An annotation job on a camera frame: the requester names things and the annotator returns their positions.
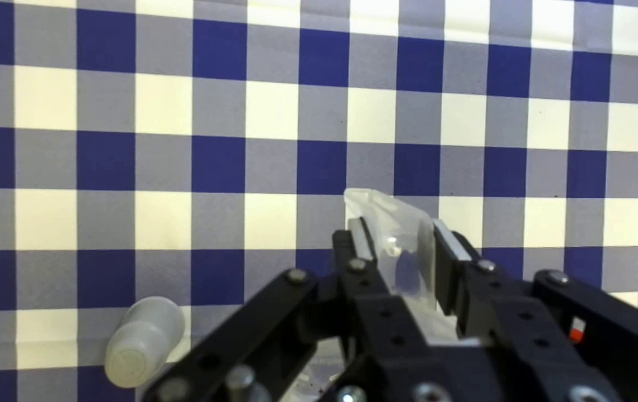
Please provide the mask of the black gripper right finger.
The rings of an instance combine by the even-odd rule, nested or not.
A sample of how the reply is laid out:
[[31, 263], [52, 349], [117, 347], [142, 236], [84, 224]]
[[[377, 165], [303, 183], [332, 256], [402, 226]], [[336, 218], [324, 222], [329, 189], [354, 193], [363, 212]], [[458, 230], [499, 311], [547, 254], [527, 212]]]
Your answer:
[[432, 292], [459, 338], [510, 355], [543, 402], [638, 402], [636, 306], [563, 270], [515, 281], [440, 218], [432, 236]]

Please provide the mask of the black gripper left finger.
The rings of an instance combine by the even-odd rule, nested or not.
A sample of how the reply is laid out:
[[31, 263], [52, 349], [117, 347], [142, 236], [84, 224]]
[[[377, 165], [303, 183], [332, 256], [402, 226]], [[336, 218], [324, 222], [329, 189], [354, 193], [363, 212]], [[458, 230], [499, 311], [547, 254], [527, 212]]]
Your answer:
[[319, 396], [342, 402], [416, 402], [437, 359], [407, 301], [389, 290], [361, 218], [332, 234], [326, 278], [284, 270], [244, 308], [170, 367], [141, 402], [280, 402], [324, 339], [344, 352]]

